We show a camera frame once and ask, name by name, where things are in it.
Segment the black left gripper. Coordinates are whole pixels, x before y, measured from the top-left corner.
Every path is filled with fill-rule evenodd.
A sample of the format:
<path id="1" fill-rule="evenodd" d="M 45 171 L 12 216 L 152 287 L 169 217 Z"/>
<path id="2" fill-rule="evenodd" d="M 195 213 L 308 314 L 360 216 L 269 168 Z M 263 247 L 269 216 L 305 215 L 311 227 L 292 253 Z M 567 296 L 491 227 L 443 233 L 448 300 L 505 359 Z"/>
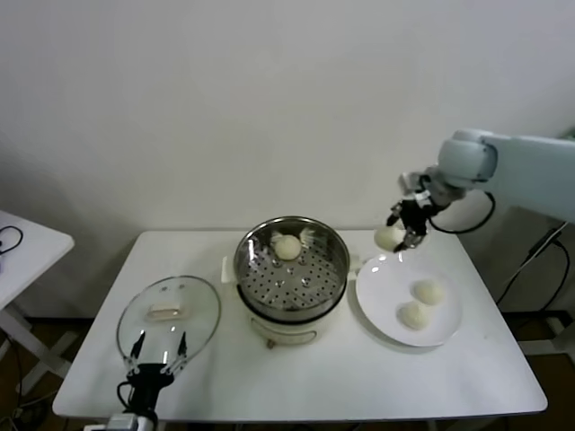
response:
<path id="1" fill-rule="evenodd" d="M 138 331 L 127 343 L 125 366 L 132 392 L 128 406 L 137 411 L 155 410 L 160 391 L 174 382 L 174 375 L 187 364 L 187 334 L 184 331 L 173 347 L 164 351 L 164 365 L 138 365 L 146 339 L 144 331 Z"/>

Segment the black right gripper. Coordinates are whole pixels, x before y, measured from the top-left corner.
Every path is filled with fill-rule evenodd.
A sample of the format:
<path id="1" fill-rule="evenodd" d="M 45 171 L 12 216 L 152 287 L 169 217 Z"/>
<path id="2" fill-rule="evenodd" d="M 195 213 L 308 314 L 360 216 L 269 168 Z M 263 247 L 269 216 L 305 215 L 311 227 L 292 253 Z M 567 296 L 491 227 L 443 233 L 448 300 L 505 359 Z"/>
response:
<path id="1" fill-rule="evenodd" d="M 415 249 L 421 245 L 428 232 L 428 219 L 432 216 L 432 205 L 428 201 L 404 198 L 390 209 L 387 226 L 403 225 L 402 240 L 394 247 L 395 252 Z"/>

